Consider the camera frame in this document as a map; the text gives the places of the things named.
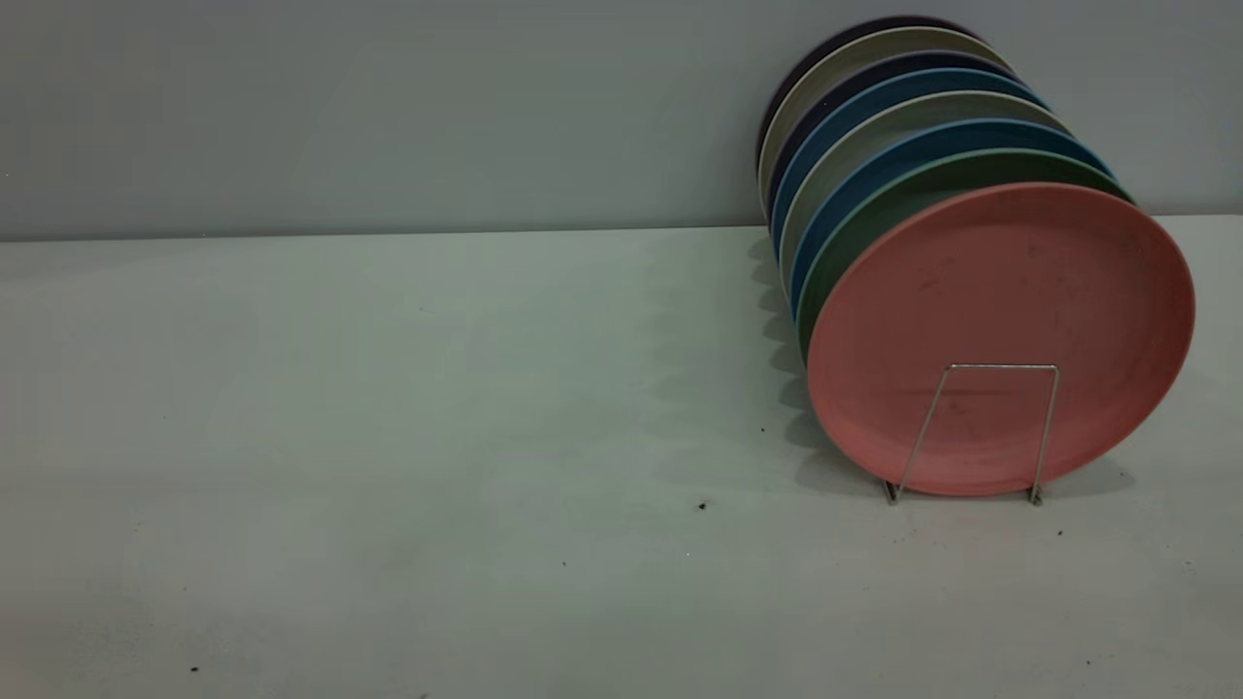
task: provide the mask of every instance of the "white table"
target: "white table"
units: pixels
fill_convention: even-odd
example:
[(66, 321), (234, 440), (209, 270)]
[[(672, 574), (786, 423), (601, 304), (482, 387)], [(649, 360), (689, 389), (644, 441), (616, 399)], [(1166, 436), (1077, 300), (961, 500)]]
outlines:
[(758, 228), (2, 245), (0, 697), (1239, 695), (1243, 216), (1163, 223), (1043, 507), (886, 506)]

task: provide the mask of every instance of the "wire plate holder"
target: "wire plate holder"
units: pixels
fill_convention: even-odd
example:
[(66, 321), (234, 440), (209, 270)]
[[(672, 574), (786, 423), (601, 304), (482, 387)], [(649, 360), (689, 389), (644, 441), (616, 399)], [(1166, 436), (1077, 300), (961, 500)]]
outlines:
[(885, 489), (885, 499), (889, 500), (890, 505), (896, 505), (897, 500), (902, 496), (902, 490), (906, 489), (906, 481), (911, 478), (911, 468), (915, 466), (915, 458), (920, 454), (920, 447), (924, 444), (924, 434), (929, 430), (929, 424), (932, 422), (932, 413), (936, 412), (936, 405), (941, 400), (941, 392), (945, 389), (945, 382), (950, 378), (950, 374), (956, 371), (963, 369), (983, 369), (983, 371), (1029, 371), (1029, 372), (1050, 372), (1053, 374), (1053, 384), (1049, 387), (1049, 408), (1044, 412), (1044, 432), (1040, 434), (1040, 451), (1035, 456), (1035, 474), (1032, 476), (1032, 488), (1028, 490), (1028, 501), (1035, 506), (1040, 506), (1043, 500), (1040, 499), (1040, 469), (1044, 468), (1044, 449), (1049, 444), (1049, 425), (1053, 424), (1053, 403), (1058, 398), (1058, 381), (1062, 378), (1062, 372), (1058, 369), (1057, 364), (950, 364), (941, 372), (941, 383), (936, 387), (936, 393), (932, 394), (932, 404), (929, 405), (929, 412), (924, 415), (924, 425), (920, 427), (920, 434), (915, 438), (915, 447), (911, 449), (911, 455), (906, 459), (906, 468), (902, 469), (902, 480), (896, 485), (881, 479), (881, 486)]

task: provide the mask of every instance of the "blue plate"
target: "blue plate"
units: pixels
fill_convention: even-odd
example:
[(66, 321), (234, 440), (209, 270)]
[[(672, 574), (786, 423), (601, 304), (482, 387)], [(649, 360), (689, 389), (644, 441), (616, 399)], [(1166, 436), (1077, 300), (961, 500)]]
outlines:
[(759, 167), (759, 150), (764, 146), (764, 134), (768, 133), (768, 124), (772, 123), (773, 116), (777, 114), (777, 108), (781, 107), (786, 96), (789, 95), (791, 90), (798, 85), (807, 71), (815, 67), (817, 63), (823, 61), (829, 53), (833, 53), (838, 49), (842, 49), (851, 41), (863, 39), (864, 36), (876, 34), (878, 31), (888, 31), (891, 29), (900, 29), (906, 26), (930, 26), (938, 29), (947, 29), (950, 31), (957, 31), (958, 34), (966, 34), (972, 39), (978, 39), (983, 41), (982, 37), (973, 34), (971, 30), (963, 27), (962, 25), (953, 24), (951, 21), (940, 20), (937, 17), (925, 17), (922, 15), (895, 15), (890, 17), (880, 17), (868, 22), (858, 24), (853, 27), (845, 29), (834, 34), (829, 39), (824, 40), (823, 44), (812, 50), (810, 53), (803, 56), (803, 60), (798, 62), (788, 73), (786, 73), (786, 80), (782, 81), (777, 92), (773, 93), (772, 98), (768, 100), (768, 107), (764, 109), (764, 118), (759, 122), (759, 133), (756, 136), (756, 167)]
[(794, 152), (789, 167), (782, 174), (781, 184), (777, 187), (777, 195), (769, 210), (771, 225), (768, 230), (772, 233), (773, 254), (778, 254), (781, 250), (781, 231), (786, 225), (786, 215), (789, 213), (789, 205), (794, 200), (794, 194), (803, 184), (803, 178), (807, 177), (807, 173), (815, 167), (815, 163), (819, 162), (820, 157), (834, 143), (854, 127), (895, 104), (937, 92), (960, 90), (999, 92), (1048, 108), (1039, 97), (1018, 82), (999, 75), (972, 68), (933, 68), (906, 73), (886, 80), (859, 93), (829, 114), (828, 118), (812, 131), (798, 150)]
[[(822, 97), (814, 107), (803, 114), (803, 117), (798, 121), (798, 124), (794, 126), (794, 131), (791, 132), (789, 137), (786, 138), (786, 143), (783, 143), (781, 149), (777, 152), (777, 162), (773, 165), (773, 172), (784, 173), (791, 159), (794, 157), (794, 153), (798, 150), (798, 147), (803, 144), (803, 141), (805, 141), (813, 131), (815, 131), (815, 127), (820, 126), (820, 122), (823, 122), (825, 117), (837, 111), (838, 107), (849, 102), (856, 95), (860, 95), (861, 92), (875, 87), (886, 80), (904, 76), (906, 73), (930, 71), (935, 68), (968, 68), (984, 71), (1002, 77), (1008, 77), (1022, 85), (1022, 81), (1019, 81), (1014, 73), (1009, 72), (1003, 66), (961, 51), (915, 51), (912, 53), (904, 53), (901, 56), (878, 61), (838, 83), (837, 87), (830, 90), (828, 95)], [(766, 193), (764, 211), (772, 211), (773, 199), (777, 197), (777, 187), (779, 184), (781, 178), (773, 178), (772, 187), (769, 187)]]
[(1029, 148), (1065, 155), (1115, 179), (1091, 150), (1060, 131), (1019, 119), (968, 119), (930, 128), (875, 154), (829, 194), (807, 226), (789, 281), (791, 310), (798, 308), (807, 272), (846, 215), (873, 192), (933, 160), (991, 148)]

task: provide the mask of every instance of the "wall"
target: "wall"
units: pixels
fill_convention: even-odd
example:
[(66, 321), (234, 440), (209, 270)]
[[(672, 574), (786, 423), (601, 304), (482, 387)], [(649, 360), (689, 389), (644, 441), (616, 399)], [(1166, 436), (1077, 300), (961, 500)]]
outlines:
[(0, 236), (757, 223), (771, 90), (899, 11), (989, 39), (1150, 210), (1243, 210), (1237, 0), (10, 0)]

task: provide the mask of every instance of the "plate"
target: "plate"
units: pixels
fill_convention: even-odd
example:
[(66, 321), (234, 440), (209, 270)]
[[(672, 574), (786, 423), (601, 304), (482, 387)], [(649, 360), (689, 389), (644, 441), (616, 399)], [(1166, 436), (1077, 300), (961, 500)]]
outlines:
[(1091, 150), (1064, 132), (1022, 119), (968, 119), (951, 122), (902, 139), (873, 155), (846, 175), (812, 216), (799, 241), (791, 267), (791, 308), (799, 296), (812, 261), (829, 235), (874, 192), (904, 174), (958, 153), (994, 148), (1028, 148), (1074, 158), (1112, 178), (1109, 168)]
[(813, 49), (803, 60), (794, 66), (789, 73), (786, 75), (786, 80), (782, 81), (781, 86), (777, 87), (777, 92), (773, 92), (772, 98), (768, 101), (768, 107), (764, 108), (764, 118), (759, 122), (759, 134), (756, 136), (756, 164), (759, 164), (759, 149), (763, 147), (764, 134), (768, 133), (768, 124), (773, 121), (773, 114), (777, 113), (777, 107), (781, 106), (782, 100), (789, 95), (789, 91), (794, 88), (794, 85), (807, 75), (807, 71), (812, 70), (817, 63), (819, 63), (825, 56), (842, 49), (846, 44), (855, 41), (856, 39), (863, 39), (869, 34), (876, 34), (878, 31), (885, 31), (889, 29), (899, 29), (904, 26), (930, 26), (937, 29), (947, 29), (951, 31), (957, 31), (958, 34), (966, 34), (967, 36), (979, 36), (971, 32), (971, 30), (956, 25), (953, 22), (940, 20), (937, 17), (925, 17), (920, 15), (895, 15), (891, 17), (880, 17), (876, 20), (858, 24), (850, 29), (839, 31), (823, 44)]
[[(919, 71), (888, 80), (860, 93), (815, 127), (782, 173), (781, 183), (777, 187), (777, 198), (769, 209), (768, 229), (773, 239), (773, 251), (779, 255), (786, 218), (794, 195), (799, 192), (812, 168), (820, 162), (829, 148), (855, 127), (880, 112), (902, 102), (938, 92), (997, 92), (1039, 104), (1048, 111), (1044, 102), (1027, 87), (1013, 80), (978, 70)], [(810, 216), (812, 213), (814, 213), (814, 205), (807, 215)]]
[(851, 173), (916, 133), (950, 122), (989, 117), (1027, 121), (1066, 132), (1057, 117), (1027, 100), (997, 92), (938, 92), (890, 107), (833, 144), (803, 179), (786, 214), (777, 262), (787, 295), (797, 251), (810, 230), (812, 219)]
[(856, 39), (825, 56), (812, 67), (786, 95), (773, 113), (772, 123), (759, 149), (759, 192), (768, 192), (777, 153), (789, 137), (798, 119), (824, 95), (855, 72), (885, 58), (911, 51), (958, 51), (971, 53), (1004, 68), (1009, 65), (983, 41), (946, 29), (902, 27), (890, 29)]
[(794, 131), (791, 132), (789, 138), (786, 139), (786, 144), (782, 146), (781, 150), (777, 153), (777, 162), (773, 164), (772, 187), (767, 193), (764, 193), (764, 215), (767, 216), (767, 214), (772, 211), (773, 198), (777, 195), (778, 184), (782, 179), (784, 179), (783, 174), (786, 173), (786, 168), (789, 167), (789, 162), (794, 157), (794, 153), (803, 146), (807, 137), (829, 114), (854, 97), (880, 85), (881, 82), (901, 77), (907, 73), (936, 68), (977, 70), (1008, 77), (1012, 81), (1018, 81), (1018, 78), (1001, 66), (991, 63), (983, 58), (977, 58), (971, 53), (958, 53), (956, 51), (916, 51), (914, 53), (902, 53), (895, 58), (886, 58), (868, 66), (830, 90), (828, 95), (820, 98), (814, 107), (803, 114), (803, 118), (798, 121), (798, 124), (794, 126)]
[[(1195, 312), (1177, 245), (1131, 204), (1058, 184), (982, 189), (905, 220), (851, 265), (812, 341), (812, 402), (848, 456), (896, 483), (946, 364), (1057, 364), (1048, 481), (1156, 408)], [(1029, 488), (1050, 383), (1045, 372), (951, 373), (907, 488)]]
[(1060, 182), (1099, 189), (1130, 200), (1109, 175), (1065, 155), (1023, 148), (998, 148), (951, 155), (876, 190), (829, 234), (812, 262), (794, 325), (805, 358), (824, 301), (846, 269), (880, 236), (924, 209), (952, 197), (998, 184)]

